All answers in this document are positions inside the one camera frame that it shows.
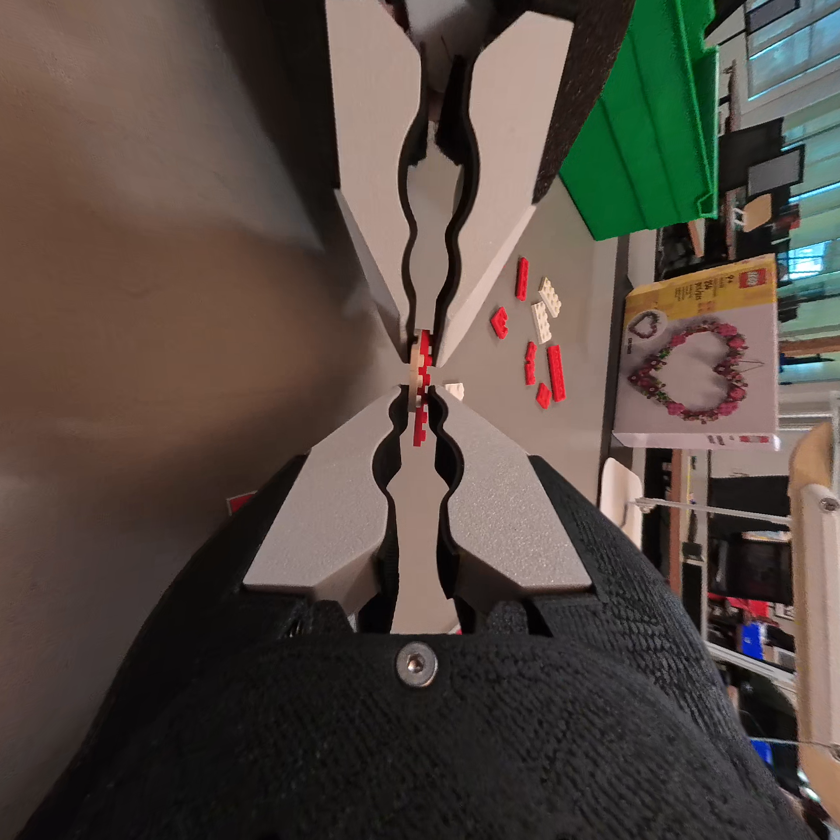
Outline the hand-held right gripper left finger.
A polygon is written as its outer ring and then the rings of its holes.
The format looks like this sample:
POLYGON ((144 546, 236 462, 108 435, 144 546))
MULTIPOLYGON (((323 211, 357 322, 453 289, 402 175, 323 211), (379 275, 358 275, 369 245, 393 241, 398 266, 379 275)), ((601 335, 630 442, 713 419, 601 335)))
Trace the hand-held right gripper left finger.
POLYGON ((399 590, 396 506, 404 388, 374 400, 314 445, 243 583, 337 602, 362 631, 392 630, 399 590))

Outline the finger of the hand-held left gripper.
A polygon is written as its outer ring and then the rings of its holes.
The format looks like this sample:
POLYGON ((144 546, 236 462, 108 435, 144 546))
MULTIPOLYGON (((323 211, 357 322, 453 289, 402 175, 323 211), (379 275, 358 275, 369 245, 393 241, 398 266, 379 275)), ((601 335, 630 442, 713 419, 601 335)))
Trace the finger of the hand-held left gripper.
POLYGON ((335 196, 385 331, 408 361, 412 303, 403 264, 413 223, 403 153, 421 109, 422 60, 380 2, 327 1, 325 16, 335 196))
POLYGON ((480 52, 466 103, 468 163, 447 231, 449 273, 436 308, 435 363, 466 336, 528 225, 574 24, 520 15, 480 52))

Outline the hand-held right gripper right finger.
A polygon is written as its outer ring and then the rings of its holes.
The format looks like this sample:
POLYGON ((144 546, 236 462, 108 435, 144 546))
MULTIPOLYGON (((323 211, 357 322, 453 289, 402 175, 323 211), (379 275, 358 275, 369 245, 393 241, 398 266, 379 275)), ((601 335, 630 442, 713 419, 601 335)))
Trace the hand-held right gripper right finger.
POLYGON ((434 467, 446 484, 437 575, 459 625, 482 624, 500 602, 593 593, 526 450, 445 390, 431 389, 427 412, 434 467))

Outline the green plastic bin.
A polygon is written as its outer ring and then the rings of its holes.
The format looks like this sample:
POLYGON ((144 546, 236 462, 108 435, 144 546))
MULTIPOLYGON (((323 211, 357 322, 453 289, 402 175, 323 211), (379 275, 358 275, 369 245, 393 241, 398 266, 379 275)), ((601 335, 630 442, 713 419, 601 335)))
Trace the green plastic bin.
POLYGON ((635 3, 602 94, 560 168, 595 240, 669 226, 673 205, 655 121, 659 2, 635 3))
POLYGON ((713 2, 659 2, 655 121, 668 225, 710 217, 718 199, 719 49, 706 42, 713 2))

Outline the small red white brick assembly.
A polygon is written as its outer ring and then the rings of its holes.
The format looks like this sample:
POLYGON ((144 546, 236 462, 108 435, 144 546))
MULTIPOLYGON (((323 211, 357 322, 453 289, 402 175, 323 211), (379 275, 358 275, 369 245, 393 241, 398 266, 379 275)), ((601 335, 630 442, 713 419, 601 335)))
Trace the small red white brick assembly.
POLYGON ((413 446, 416 448, 422 447, 427 436, 427 391, 431 382, 429 369, 432 366, 432 337, 428 330, 423 329, 416 333, 409 359, 408 406, 414 414, 413 446))

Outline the yellow white toy set box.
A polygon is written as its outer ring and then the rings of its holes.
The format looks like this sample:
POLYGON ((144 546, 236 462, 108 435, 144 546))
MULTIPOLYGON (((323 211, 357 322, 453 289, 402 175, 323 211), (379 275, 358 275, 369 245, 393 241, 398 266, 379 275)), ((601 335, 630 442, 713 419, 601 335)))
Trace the yellow white toy set box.
POLYGON ((635 288, 625 301, 616 439, 777 451, 778 327, 772 255, 635 288))

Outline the wooden book stand white base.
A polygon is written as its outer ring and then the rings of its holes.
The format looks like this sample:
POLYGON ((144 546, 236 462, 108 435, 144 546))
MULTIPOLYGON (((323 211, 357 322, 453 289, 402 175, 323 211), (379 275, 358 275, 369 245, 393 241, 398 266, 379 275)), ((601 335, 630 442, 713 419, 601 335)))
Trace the wooden book stand white base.
POLYGON ((838 823, 839 794, 839 511, 838 414, 814 427, 791 457, 789 517, 645 498, 639 477, 614 458, 602 468, 601 510, 636 545, 642 514, 654 508, 785 525, 792 540, 796 623, 793 690, 803 771, 838 823))

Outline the large black wall screen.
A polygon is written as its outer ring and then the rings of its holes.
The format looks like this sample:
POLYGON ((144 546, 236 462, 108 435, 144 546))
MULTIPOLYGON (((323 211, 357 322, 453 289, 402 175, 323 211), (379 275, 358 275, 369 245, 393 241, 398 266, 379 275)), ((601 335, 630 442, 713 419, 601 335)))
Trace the large black wall screen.
POLYGON ((746 186, 751 166, 782 153, 784 119, 777 118, 718 137, 718 187, 723 195, 746 186))

